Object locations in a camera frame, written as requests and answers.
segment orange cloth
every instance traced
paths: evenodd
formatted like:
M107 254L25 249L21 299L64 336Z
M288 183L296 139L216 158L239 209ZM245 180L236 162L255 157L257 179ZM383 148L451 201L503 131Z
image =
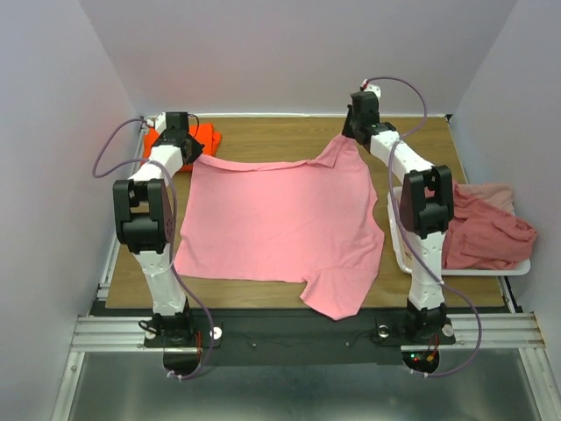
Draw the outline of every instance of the orange cloth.
M204 145L202 153L205 155L214 156L217 153L218 146L222 141L222 134L214 131L214 126L212 123L205 123L199 126L197 131L196 126L189 127L189 134L194 136L196 141ZM154 142L158 139L159 135L154 129L149 129L148 133L144 137L144 152L142 153L143 158L148 158L150 152L152 151L152 146ZM184 165L180 172L191 171L193 169L192 165Z

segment purple cable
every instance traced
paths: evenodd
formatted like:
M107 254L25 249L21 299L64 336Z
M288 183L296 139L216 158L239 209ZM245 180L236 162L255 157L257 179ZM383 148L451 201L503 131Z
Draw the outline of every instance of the purple cable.
M411 83L409 83L407 81L404 81L403 79L401 79L399 77L393 77L393 76L373 77L373 78L370 78L370 79L366 79L365 85L367 85L369 82L378 81L378 80L390 80L390 81L397 81L397 82L401 82L401 83L406 84L419 96L419 99L421 99L421 102L423 103L423 120L421 120L421 123L419 123L419 125L417 127L415 127L414 129L406 132L405 134L403 134L401 136L400 140L395 142L392 145L392 149L390 151L389 159L388 159L388 163L387 163L389 195L390 195L391 202L392 202L392 210L394 211L395 221L397 223L397 227L400 230L401 237L403 238L403 242L407 245L407 247L409 247L409 250L411 251L411 253L415 257L415 259L421 264L421 266L423 266L424 270L427 271L427 273L435 280L435 282L442 285L442 287L444 289L448 289L450 292L453 292L457 296L460 296L467 303L467 305L469 305L470 309L473 311L473 315L475 316L475 320L477 321L477 328L478 328L477 343L475 344L475 348L473 349L472 354L469 356L469 358L467 360L465 360L459 366L457 366L457 367L455 367L451 370L444 371L443 373L435 373L435 374L424 373L423 374L426 377L445 377L446 375L453 375L453 374L457 373L458 371L463 370L464 368L466 368L467 366L469 366L472 363L473 359L475 358L479 349L481 348L481 340L482 340L482 337L483 337L483 325L481 323L481 317L479 316L479 312L475 308L475 305L472 303L472 301L463 292L458 291L457 289L455 289L453 287L449 287L448 285L446 285L444 283L444 281L439 279L438 276L423 261L421 256L415 251L415 249L411 245L411 242L408 240L407 231L406 231L405 227L403 226L403 223L401 222L401 219L399 217L397 198L395 197L395 193L394 193L394 157L395 157L395 150L397 149L397 146L402 142L403 138L406 138L410 134L413 134L413 133L419 131L421 128L423 128L423 126L427 122L427 103L425 102L423 95L421 95L421 92L419 92L419 90L415 86L413 86Z
M159 169L161 169L162 173L167 178L167 182L169 184L170 189L172 190L172 198L173 198L173 204L174 204L174 222L173 222L173 228L172 228L172 239L171 239L171 242L170 242L170 254L169 254L170 263L171 263L170 267L171 267L172 273L174 274L175 279L181 285L183 290L185 290L196 301L196 303L199 304L199 306L202 308L202 311L204 311L205 316L209 320L210 331L214 332L214 321L212 320L212 316L210 315L210 310L208 309L208 307L206 305L204 305L204 303L199 299L199 297L196 296L195 293L193 293L193 291L191 291L191 289L188 288L188 286L185 284L185 282L181 279L181 277L177 273L177 269L175 268L175 265L174 265L173 256L174 256L175 228L177 226L177 190L175 189L175 184L174 184L174 181L172 179L172 176L169 174L166 167L164 167L161 163L159 163L157 161L151 161L151 160L148 160L146 158L133 158L133 159L130 159L130 160L120 162L115 167L113 167L113 168L111 168L111 169L109 169L109 170L107 170L107 171L105 171L101 174L97 173L97 166L99 165L99 161L102 159L102 156L105 153L105 150L107 149L107 146L109 146L109 144L111 143L113 138L115 138L115 135L117 134L117 132L119 130L121 130L123 127L125 127L126 125L128 125L129 123L135 123L135 122L146 123L146 120L144 120L143 118L131 118L129 120L124 121L121 125L117 126L117 128L113 131L113 133L107 138L107 140L105 141L105 143L102 146L101 151L97 155L96 161L94 162L94 166L91 169L91 174L94 178L104 178L105 176L111 174L113 171L115 171L118 168L121 168L125 165L134 164L134 163L137 163L137 162L150 162L151 164L153 164L156 167L158 167ZM181 376L181 375L176 375L173 371L167 371L166 370L167 374L170 375L171 377L175 378L175 379L180 380L180 381L189 380L189 379L192 379L193 377L196 377L197 375L199 375L201 373L201 370L206 366L206 363L207 363L210 355L212 354L212 348L213 347L214 347L214 334L211 334L210 335L209 350L204 355L204 358L202 359L201 364L199 364L199 366L193 371L193 373L191 373L189 375Z

